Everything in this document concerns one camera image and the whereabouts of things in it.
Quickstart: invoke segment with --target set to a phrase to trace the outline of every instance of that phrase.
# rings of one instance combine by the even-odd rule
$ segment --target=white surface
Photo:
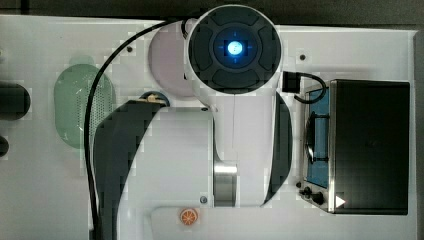
[[[155,115],[121,197],[118,240],[152,239],[151,213],[158,207],[213,205],[212,128],[212,114],[200,109],[163,108]]]
[[[0,121],[10,143],[0,161],[0,239],[87,239],[88,187],[80,153],[66,145],[54,127],[53,86],[77,55],[91,55],[100,66],[113,49],[153,21],[0,16],[0,80],[29,90],[32,106],[19,121]],[[408,80],[413,87],[413,32],[290,27],[280,29],[285,70],[334,78]],[[147,64],[153,34],[132,44],[107,74],[118,105],[158,89]],[[298,60],[304,53],[305,61]],[[300,178],[301,113],[284,95],[293,114],[294,162],[289,180],[261,209],[202,209],[198,224],[183,228],[178,209],[153,214],[156,239],[416,239],[415,123],[411,122],[409,214],[407,216],[329,215],[296,196]],[[200,106],[171,99],[174,106]],[[414,119],[412,105],[411,119]]]

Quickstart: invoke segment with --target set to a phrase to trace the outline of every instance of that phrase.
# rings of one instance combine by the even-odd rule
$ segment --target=black cable
[[[115,59],[115,57],[125,47],[127,47],[130,43],[132,43],[137,38],[143,36],[144,34],[149,33],[149,32],[151,32],[155,29],[161,28],[165,25],[174,23],[174,22],[176,22],[176,21],[164,21],[164,22],[158,23],[156,25],[153,25],[153,26],[146,28],[143,31],[135,34],[134,36],[132,36],[128,40],[126,40],[124,43],[122,43],[112,53],[112,55],[109,56],[109,58],[106,60],[106,62],[100,68],[100,70],[97,72],[97,75],[94,78],[93,84],[91,85],[90,93],[88,95],[88,100],[87,100],[87,107],[85,109],[85,117],[84,117],[84,155],[85,155],[85,165],[86,165],[86,168],[87,168],[88,189],[90,191],[91,215],[92,215],[92,218],[93,218],[93,232],[95,234],[94,239],[97,239],[97,240],[103,239],[103,230],[102,230],[101,218],[100,218],[99,214],[97,213],[96,192],[95,192],[95,186],[94,186],[93,171],[91,169],[91,163],[90,163],[89,129],[90,129],[91,107],[93,106],[94,93],[96,92],[97,85],[99,84],[100,78],[102,77],[106,68],[110,65],[110,63],[113,61],[113,59]]]
[[[181,22],[181,32],[183,33],[183,37],[184,37],[184,39],[186,39],[186,38],[187,38],[187,36],[188,36],[188,32],[187,32],[187,30],[186,30],[186,28],[185,28],[185,25],[186,25],[187,21],[188,21],[188,18],[187,18],[187,19],[184,19],[184,20]]]
[[[319,100],[321,100],[324,97],[325,93],[327,92],[327,86],[325,85],[325,82],[320,77],[309,74],[309,73],[297,72],[296,74],[298,74],[299,76],[302,76],[302,77],[307,77],[307,78],[311,78],[311,79],[318,81],[321,84],[322,88],[321,88],[321,94],[313,100],[305,100],[305,99],[302,99],[298,96],[294,96],[294,99],[296,99],[297,101],[299,101],[303,104],[313,104],[313,103],[318,102]]]

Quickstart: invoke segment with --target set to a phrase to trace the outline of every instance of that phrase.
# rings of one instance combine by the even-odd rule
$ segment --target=gray panel
[[[424,239],[424,28],[415,35],[415,129],[417,159],[418,239]]]

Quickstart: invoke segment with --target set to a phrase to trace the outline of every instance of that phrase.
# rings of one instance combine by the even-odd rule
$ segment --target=white plastic casing
[[[283,52],[277,71],[255,91],[234,95],[208,87],[195,74],[188,49],[196,25],[215,9],[199,18],[189,32],[184,47],[185,74],[191,82],[194,95],[213,112],[214,138],[219,158],[237,164],[239,177],[236,206],[261,206],[268,190],[272,167],[275,96],[281,76]],[[261,15],[272,24],[266,16]]]

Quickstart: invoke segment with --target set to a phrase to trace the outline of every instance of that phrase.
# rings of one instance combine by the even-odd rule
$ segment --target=light green tray
[[[55,124],[62,140],[74,148],[82,148],[85,109],[90,87],[98,69],[90,64],[76,64],[63,71],[54,87]],[[115,90],[103,75],[94,95],[91,109],[90,138],[97,126],[112,111]]]

